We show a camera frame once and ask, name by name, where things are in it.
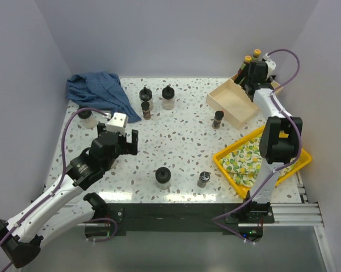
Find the yellow cap sauce bottle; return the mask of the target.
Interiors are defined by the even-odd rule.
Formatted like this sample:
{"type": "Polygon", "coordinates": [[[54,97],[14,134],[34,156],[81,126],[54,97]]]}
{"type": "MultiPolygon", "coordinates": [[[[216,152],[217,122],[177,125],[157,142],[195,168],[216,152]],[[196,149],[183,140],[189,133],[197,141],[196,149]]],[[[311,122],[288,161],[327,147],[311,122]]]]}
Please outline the yellow cap sauce bottle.
{"type": "Polygon", "coordinates": [[[240,84],[241,81],[244,79],[244,77],[246,75],[246,69],[248,68],[248,65],[251,62],[251,60],[252,60],[252,56],[250,56],[250,55],[246,55],[244,57],[244,60],[243,60],[241,66],[237,72],[237,76],[234,79],[235,84],[240,84]]]}

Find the red cap sauce bottle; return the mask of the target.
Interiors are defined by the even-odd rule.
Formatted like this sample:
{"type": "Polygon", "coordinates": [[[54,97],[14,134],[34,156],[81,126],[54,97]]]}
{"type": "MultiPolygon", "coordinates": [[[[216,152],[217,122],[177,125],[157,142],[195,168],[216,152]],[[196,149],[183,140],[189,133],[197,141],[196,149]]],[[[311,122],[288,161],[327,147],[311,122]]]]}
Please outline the red cap sauce bottle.
{"type": "Polygon", "coordinates": [[[252,54],[252,59],[253,60],[260,60],[260,55],[262,51],[260,49],[255,49],[253,54],[252,54]]]}

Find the black cap spice shaker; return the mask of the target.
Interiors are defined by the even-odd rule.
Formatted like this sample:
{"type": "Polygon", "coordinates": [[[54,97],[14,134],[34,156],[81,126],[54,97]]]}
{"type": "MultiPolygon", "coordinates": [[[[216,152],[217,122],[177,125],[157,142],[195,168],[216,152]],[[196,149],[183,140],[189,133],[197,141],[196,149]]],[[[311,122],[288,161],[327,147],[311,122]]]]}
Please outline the black cap spice shaker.
{"type": "Polygon", "coordinates": [[[144,119],[145,120],[151,119],[151,110],[150,110],[150,104],[148,101],[143,101],[141,103],[141,109],[142,109],[144,119]]]}

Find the dark spice shaker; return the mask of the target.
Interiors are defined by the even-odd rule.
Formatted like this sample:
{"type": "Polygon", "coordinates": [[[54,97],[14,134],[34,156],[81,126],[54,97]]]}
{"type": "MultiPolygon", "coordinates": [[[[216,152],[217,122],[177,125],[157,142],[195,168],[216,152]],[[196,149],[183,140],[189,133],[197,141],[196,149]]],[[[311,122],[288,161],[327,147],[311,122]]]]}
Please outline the dark spice shaker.
{"type": "Polygon", "coordinates": [[[224,117],[224,112],[222,110],[216,111],[214,114],[212,128],[219,129],[221,126],[223,117],[224,117]]]}

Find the small front spice jar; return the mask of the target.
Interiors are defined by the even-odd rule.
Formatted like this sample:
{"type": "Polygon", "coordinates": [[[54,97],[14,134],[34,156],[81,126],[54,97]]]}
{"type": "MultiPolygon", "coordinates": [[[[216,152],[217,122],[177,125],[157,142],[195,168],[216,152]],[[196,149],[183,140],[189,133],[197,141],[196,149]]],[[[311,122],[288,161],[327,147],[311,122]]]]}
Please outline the small front spice jar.
{"type": "Polygon", "coordinates": [[[206,171],[201,172],[199,175],[199,179],[197,181],[198,187],[204,188],[206,184],[209,182],[210,178],[211,178],[211,175],[209,172],[206,172],[206,171]]]}

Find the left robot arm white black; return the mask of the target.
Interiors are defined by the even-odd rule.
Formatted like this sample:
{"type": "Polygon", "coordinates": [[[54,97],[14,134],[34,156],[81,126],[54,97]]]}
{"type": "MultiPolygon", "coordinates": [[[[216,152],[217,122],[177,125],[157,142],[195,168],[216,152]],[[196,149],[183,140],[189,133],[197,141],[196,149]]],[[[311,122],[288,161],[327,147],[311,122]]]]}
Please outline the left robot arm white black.
{"type": "Polygon", "coordinates": [[[55,234],[83,221],[101,222],[106,217],[106,204],[96,193],[89,193],[89,206],[78,206],[67,218],[57,213],[73,198],[101,180],[120,155],[137,155],[138,131],[132,130],[127,141],[124,126],[100,123],[98,136],[89,148],[65,166],[56,182],[22,212],[8,220],[0,219],[0,249],[10,264],[21,268],[32,262],[41,246],[55,234]]]}

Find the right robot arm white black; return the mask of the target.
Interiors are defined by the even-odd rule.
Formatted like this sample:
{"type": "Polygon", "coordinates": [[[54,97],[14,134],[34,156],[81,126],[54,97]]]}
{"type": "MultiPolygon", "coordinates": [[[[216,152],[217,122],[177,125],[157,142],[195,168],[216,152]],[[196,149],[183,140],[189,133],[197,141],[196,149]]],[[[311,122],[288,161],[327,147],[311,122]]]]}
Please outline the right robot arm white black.
{"type": "Polygon", "coordinates": [[[249,223],[268,212],[271,194],[281,170],[294,164],[301,154],[302,119],[293,117],[282,106],[267,78],[267,63],[251,61],[245,93],[260,109],[266,125],[259,142],[262,157],[260,170],[255,184],[247,194],[247,205],[241,209],[243,219],[249,223]]]}

